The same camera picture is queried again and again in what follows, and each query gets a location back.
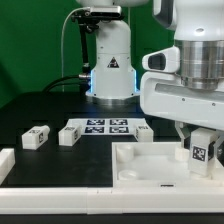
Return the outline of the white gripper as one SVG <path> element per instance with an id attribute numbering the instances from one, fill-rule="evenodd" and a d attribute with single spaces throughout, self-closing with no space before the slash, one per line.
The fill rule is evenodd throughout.
<path id="1" fill-rule="evenodd" d="M 215 91 L 184 87 L 175 75 L 146 72 L 140 84 L 140 106 L 146 115 L 174 120 L 181 146 L 189 148 L 188 124 L 217 129 L 214 155 L 224 151 L 224 80 Z"/>

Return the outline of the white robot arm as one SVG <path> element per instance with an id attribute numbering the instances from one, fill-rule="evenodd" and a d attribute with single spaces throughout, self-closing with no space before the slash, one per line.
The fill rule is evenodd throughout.
<path id="1" fill-rule="evenodd" d="M 224 0 L 77 0 L 96 31 L 97 62 L 88 96 L 101 101 L 135 95 L 131 30 L 123 6 L 150 1 L 155 21 L 173 32 L 142 58 L 140 105 L 147 115 L 224 131 Z"/>

